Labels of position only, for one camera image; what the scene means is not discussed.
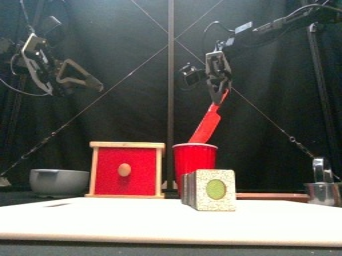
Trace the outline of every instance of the red cup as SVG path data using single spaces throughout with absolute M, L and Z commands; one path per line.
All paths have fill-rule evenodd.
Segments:
M 174 145 L 174 162 L 178 193 L 182 188 L 182 175 L 198 169 L 215 169 L 218 147 L 205 143 Z

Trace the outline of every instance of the table surface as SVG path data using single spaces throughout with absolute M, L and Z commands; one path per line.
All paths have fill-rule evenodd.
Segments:
M 289 201 L 201 212 L 178 199 L 86 197 L 4 206 L 0 216 L 2 240 L 342 247 L 342 208 Z

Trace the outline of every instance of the black backdrop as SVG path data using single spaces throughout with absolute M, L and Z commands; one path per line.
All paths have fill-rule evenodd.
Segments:
M 31 22 L 40 2 L 24 1 Z M 0 87 L 2 169 L 101 95 L 106 96 L 8 172 L 16 186 L 28 186 L 32 168 L 90 171 L 90 141 L 166 143 L 170 135 L 169 1 L 66 2 L 46 1 L 40 17 L 42 21 L 54 15 L 64 25 L 67 36 L 54 53 L 60 59 L 75 60 L 105 83 L 106 90 L 84 90 L 58 98 L 22 96 Z M 229 29 L 249 21 L 261 26 L 301 7 L 300 1 L 272 0 L 175 0 L 174 4 L 174 70 L 187 62 L 203 68 L 203 53 L 214 50 L 217 40 L 227 39 L 225 29 L 214 26 L 203 40 L 213 21 Z M 0 35 L 26 41 L 19 7 L 19 1 L 0 2 Z M 217 167 L 235 171 L 239 191 L 300 191 L 314 178 L 312 158 L 243 97 L 316 155 L 332 159 L 332 150 L 341 154 L 341 24 L 326 25 L 318 37 L 338 148 L 329 144 L 308 31 L 301 28 L 273 43 L 246 49 L 230 62 L 234 90 L 221 107 L 222 121 L 209 143 L 219 148 Z M 0 75 L 18 88 L 40 93 L 30 76 L 11 75 L 8 64 L 2 64 Z M 187 142 L 211 104 L 206 83 L 190 88 L 178 78 L 175 72 L 174 144 Z M 165 179 L 173 171 L 166 159 Z M 338 167 L 340 159 L 332 160 Z

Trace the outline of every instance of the red box face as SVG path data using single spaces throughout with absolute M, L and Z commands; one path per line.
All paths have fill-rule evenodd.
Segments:
M 119 166 L 131 166 L 131 173 L 123 177 Z M 157 149 L 99 148 L 95 194 L 98 195 L 155 195 Z

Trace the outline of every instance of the wooden box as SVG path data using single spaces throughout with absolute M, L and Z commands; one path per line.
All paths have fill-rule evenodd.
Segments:
M 163 143 L 97 142 L 90 193 L 93 197 L 163 198 Z
M 182 203 L 199 211 L 235 211 L 233 170 L 199 169 L 182 177 Z

